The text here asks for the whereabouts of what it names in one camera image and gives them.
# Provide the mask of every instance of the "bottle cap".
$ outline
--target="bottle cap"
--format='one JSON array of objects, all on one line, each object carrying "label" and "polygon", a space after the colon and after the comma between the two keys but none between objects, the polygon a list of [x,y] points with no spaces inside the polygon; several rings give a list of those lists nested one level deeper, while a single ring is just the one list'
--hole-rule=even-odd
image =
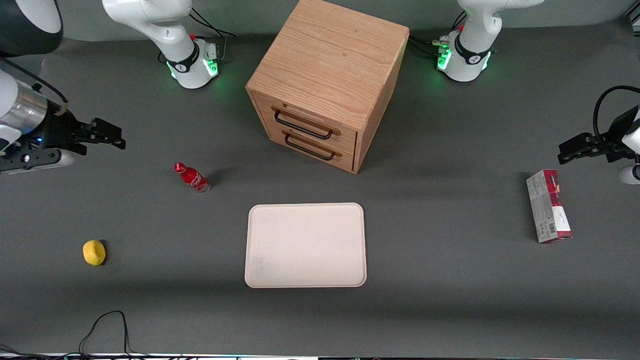
[{"label": "bottle cap", "polygon": [[183,163],[175,163],[175,165],[173,166],[173,169],[178,172],[178,173],[183,173],[185,170],[187,170],[187,167],[184,166]]}]

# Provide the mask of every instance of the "metal cylinder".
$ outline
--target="metal cylinder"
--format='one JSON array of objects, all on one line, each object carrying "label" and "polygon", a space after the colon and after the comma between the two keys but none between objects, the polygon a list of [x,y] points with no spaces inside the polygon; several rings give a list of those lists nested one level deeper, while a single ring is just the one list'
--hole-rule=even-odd
[{"label": "metal cylinder", "polygon": [[9,112],[0,118],[0,125],[10,126],[23,134],[30,133],[47,115],[47,98],[20,80],[15,82],[18,85],[17,97]]}]

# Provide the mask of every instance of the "drawer handle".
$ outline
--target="drawer handle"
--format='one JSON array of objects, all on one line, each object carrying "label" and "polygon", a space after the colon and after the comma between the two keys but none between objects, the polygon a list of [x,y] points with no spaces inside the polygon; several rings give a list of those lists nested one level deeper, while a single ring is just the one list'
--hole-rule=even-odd
[{"label": "drawer handle", "polygon": [[306,148],[304,148],[304,147],[302,147],[302,146],[300,146],[300,145],[297,145],[297,144],[295,144],[295,143],[290,142],[290,141],[289,141],[289,138],[290,138],[290,137],[291,137],[291,135],[289,135],[289,134],[286,134],[286,135],[284,136],[284,142],[285,142],[285,143],[287,143],[287,145],[289,145],[289,146],[291,146],[291,147],[295,147],[295,148],[296,148],[296,149],[298,149],[298,150],[304,151],[304,152],[306,152],[306,153],[307,153],[307,154],[309,154],[309,155],[313,155],[313,156],[315,156],[315,157],[317,157],[317,158],[319,158],[319,159],[325,160],[325,161],[330,161],[330,160],[331,160],[331,159],[333,159],[333,157],[335,156],[335,152],[333,152],[333,151],[331,152],[331,155],[330,155],[330,156],[324,156],[324,155],[322,155],[322,154],[318,154],[318,153],[317,153],[317,152],[315,152],[315,151],[311,151],[311,150],[309,150],[309,149],[306,149]]},{"label": "drawer handle", "polygon": [[320,134],[318,134],[318,133],[314,133],[313,131],[307,130],[307,129],[305,129],[304,127],[300,127],[300,126],[297,126],[296,124],[291,124],[290,122],[287,122],[287,121],[284,121],[284,120],[280,119],[280,118],[278,117],[278,115],[279,115],[279,114],[280,114],[280,110],[276,110],[275,115],[273,115],[273,117],[276,119],[276,121],[277,121],[278,123],[280,123],[280,124],[282,124],[282,125],[284,125],[284,126],[289,126],[290,128],[295,129],[295,130],[298,130],[298,131],[301,131],[301,132],[303,132],[303,133],[305,133],[305,134],[307,134],[307,135],[311,135],[311,136],[313,136],[314,138],[318,138],[318,139],[320,139],[320,140],[327,140],[327,139],[329,139],[329,138],[331,137],[331,135],[333,134],[333,130],[329,130],[329,132],[327,133],[327,135],[320,135]]}]

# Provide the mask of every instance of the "green led light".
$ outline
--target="green led light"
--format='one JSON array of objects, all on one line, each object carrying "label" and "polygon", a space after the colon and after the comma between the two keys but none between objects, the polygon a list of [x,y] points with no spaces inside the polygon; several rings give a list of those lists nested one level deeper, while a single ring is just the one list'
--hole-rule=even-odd
[{"label": "green led light", "polygon": [[489,62],[489,58],[491,57],[491,51],[486,55],[486,59],[484,60],[484,65],[482,65],[482,69],[486,69],[486,64]]},{"label": "green led light", "polygon": [[169,68],[169,71],[171,71],[171,77],[175,79],[175,74],[173,73],[173,69],[171,68],[171,65],[169,65],[169,62],[166,62],[166,66]]},{"label": "green led light", "polygon": [[447,68],[449,59],[451,59],[451,50],[447,49],[440,55],[440,58],[438,59],[438,67],[440,68],[440,70],[444,70]]},{"label": "green led light", "polygon": [[209,75],[211,75],[211,77],[214,77],[214,76],[218,75],[218,62],[217,61],[202,59],[202,63],[207,68],[207,71],[209,72]]}]

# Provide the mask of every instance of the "red and white box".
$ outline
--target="red and white box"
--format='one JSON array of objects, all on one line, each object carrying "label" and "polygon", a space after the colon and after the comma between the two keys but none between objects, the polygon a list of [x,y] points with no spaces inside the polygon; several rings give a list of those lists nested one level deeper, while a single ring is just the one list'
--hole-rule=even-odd
[{"label": "red and white box", "polygon": [[538,242],[554,243],[571,238],[571,228],[560,201],[558,171],[545,169],[527,179],[529,200],[536,222]]}]

